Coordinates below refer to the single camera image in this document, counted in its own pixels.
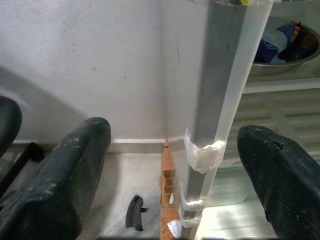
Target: floor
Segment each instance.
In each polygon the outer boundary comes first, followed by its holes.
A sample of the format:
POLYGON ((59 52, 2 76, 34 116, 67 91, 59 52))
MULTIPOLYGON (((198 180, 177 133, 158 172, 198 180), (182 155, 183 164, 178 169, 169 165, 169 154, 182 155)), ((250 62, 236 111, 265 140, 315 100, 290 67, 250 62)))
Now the floor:
POLYGON ((78 240, 98 237, 160 237, 160 153, 108 154, 86 224, 78 240), (132 198, 143 198, 143 231, 126 228, 132 198))

